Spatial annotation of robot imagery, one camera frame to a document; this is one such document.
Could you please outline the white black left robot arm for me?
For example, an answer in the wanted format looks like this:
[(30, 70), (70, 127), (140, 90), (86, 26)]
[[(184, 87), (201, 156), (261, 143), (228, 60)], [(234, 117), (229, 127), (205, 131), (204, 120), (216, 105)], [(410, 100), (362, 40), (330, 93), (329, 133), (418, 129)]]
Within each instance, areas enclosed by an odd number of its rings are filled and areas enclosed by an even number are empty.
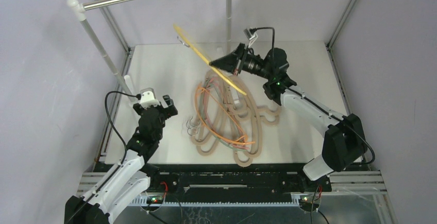
[(122, 142), (122, 158), (87, 192), (66, 202), (64, 223), (114, 223), (138, 195), (160, 187), (159, 169), (148, 161), (159, 147), (166, 120), (178, 110), (168, 95), (163, 96), (164, 107), (153, 89), (135, 98), (138, 102), (132, 107), (139, 116), (138, 126), (131, 139)]

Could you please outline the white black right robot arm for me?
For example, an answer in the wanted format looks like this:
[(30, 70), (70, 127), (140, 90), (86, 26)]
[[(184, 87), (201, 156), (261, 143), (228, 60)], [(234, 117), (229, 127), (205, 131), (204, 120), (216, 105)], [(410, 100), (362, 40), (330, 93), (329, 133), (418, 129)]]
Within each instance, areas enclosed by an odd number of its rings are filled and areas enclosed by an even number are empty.
[(209, 65), (234, 75), (248, 72), (266, 79), (263, 89), (268, 99), (294, 111), (322, 135), (321, 154), (306, 163), (297, 178), (302, 190), (313, 190), (321, 177), (344, 170), (370, 150), (358, 116), (343, 115), (327, 107), (289, 77), (285, 50), (273, 47), (261, 58), (252, 48), (240, 43), (234, 51)]

